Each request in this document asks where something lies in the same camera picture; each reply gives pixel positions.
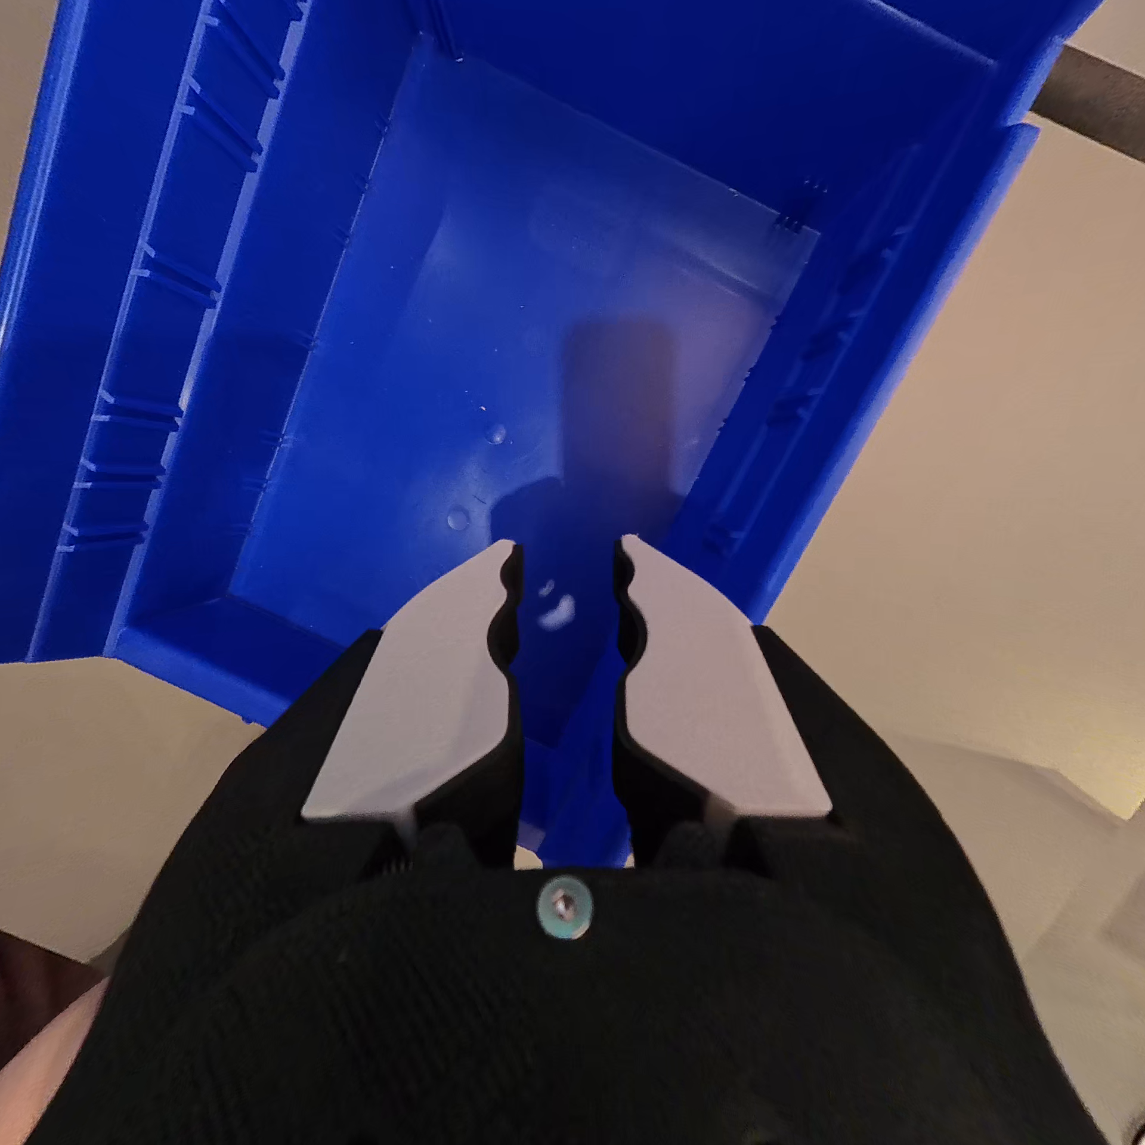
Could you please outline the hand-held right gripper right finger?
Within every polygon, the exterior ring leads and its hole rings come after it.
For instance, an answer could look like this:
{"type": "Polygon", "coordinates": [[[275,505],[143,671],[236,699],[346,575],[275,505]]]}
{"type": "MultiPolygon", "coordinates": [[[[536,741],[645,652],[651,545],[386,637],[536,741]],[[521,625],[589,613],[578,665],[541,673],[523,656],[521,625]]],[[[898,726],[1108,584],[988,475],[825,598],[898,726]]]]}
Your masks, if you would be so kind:
{"type": "Polygon", "coordinates": [[[750,617],[636,534],[613,550],[623,671],[611,775],[634,864],[680,825],[725,850],[744,820],[822,821],[833,801],[750,617]]]}

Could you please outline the blue plastic bin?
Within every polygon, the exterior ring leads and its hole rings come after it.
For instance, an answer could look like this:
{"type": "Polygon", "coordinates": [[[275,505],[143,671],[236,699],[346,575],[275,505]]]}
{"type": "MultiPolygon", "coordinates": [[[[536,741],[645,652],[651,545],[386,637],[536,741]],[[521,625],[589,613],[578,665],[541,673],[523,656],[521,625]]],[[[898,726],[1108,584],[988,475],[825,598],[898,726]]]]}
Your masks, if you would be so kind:
{"type": "Polygon", "coordinates": [[[775,602],[1097,2],[58,2],[3,662],[267,725],[523,547],[523,821],[617,865],[613,541],[775,602]]]}

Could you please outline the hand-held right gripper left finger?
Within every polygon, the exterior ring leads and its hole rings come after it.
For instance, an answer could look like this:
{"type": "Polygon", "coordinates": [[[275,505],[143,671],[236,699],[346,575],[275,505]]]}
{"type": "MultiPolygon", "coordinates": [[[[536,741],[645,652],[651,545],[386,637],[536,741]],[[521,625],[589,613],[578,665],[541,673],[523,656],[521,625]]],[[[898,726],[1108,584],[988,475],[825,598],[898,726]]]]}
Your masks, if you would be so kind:
{"type": "Polygon", "coordinates": [[[501,538],[425,586],[382,628],[315,783],[308,823],[383,821],[406,850],[457,825],[482,864],[512,864],[523,797],[523,549],[501,538]]]}

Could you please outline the person's left forearm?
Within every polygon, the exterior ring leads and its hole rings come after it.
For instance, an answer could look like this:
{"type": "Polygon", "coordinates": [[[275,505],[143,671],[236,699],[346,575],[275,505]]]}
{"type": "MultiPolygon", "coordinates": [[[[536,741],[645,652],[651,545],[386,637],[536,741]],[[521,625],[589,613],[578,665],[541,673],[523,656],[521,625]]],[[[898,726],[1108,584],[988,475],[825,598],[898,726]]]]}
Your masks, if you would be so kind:
{"type": "Polygon", "coordinates": [[[82,993],[1,1069],[1,1142],[23,1143],[76,1059],[103,1000],[108,978],[82,993]]]}

